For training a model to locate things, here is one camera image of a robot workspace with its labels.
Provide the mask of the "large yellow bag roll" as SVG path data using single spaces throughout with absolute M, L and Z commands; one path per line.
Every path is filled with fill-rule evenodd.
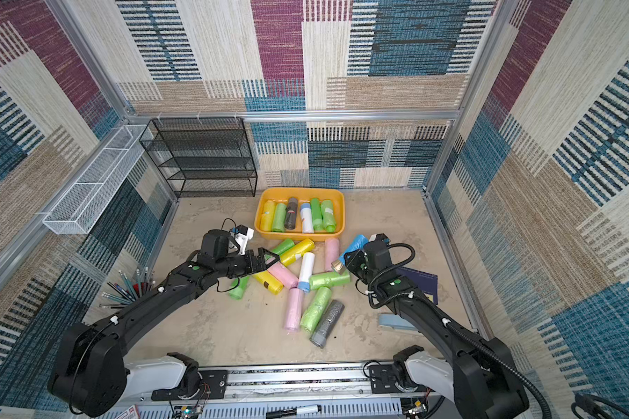
M 260 217 L 260 229 L 263 231 L 271 231 L 273 228 L 276 203 L 274 200 L 267 200 L 262 207 Z

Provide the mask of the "dark grey roll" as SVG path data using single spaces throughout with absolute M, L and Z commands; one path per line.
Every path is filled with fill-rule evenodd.
M 296 227 L 296 221 L 298 218 L 298 205 L 299 200 L 296 197 L 290 197 L 290 199 L 288 199 L 284 221 L 284 227 L 286 230 L 294 230 Z

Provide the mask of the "thin dark green roll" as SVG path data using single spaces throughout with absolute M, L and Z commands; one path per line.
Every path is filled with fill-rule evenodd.
M 311 216 L 315 232 L 324 232 L 323 213 L 321 212 L 321 202 L 318 198 L 310 200 Z

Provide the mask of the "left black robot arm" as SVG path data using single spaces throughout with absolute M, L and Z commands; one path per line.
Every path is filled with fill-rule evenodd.
M 194 359 L 169 353 L 126 365 L 125 355 L 146 333 L 220 279 L 265 272 L 279 260 L 277 253 L 265 248 L 242 250 L 232 232 L 209 230 L 200 248 L 143 297 L 92 325 L 77 323 L 63 333 L 48 392 L 73 414 L 88 417 L 99 417 L 123 398 L 144 393 L 200 399 L 203 379 Z

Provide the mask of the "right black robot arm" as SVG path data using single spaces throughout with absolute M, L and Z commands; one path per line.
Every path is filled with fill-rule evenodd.
M 424 335 L 444 356 L 439 365 L 420 361 L 417 354 L 404 362 L 412 382 L 435 390 L 451 401 L 463 418 L 515 418 L 535 399 L 542 416 L 550 406 L 540 390 L 515 366 L 500 340 L 486 340 L 438 308 L 413 280 L 400 270 L 414 260 L 394 263 L 394 244 L 376 239 L 344 253 L 344 267 L 366 284 L 370 307 L 388 307 Z

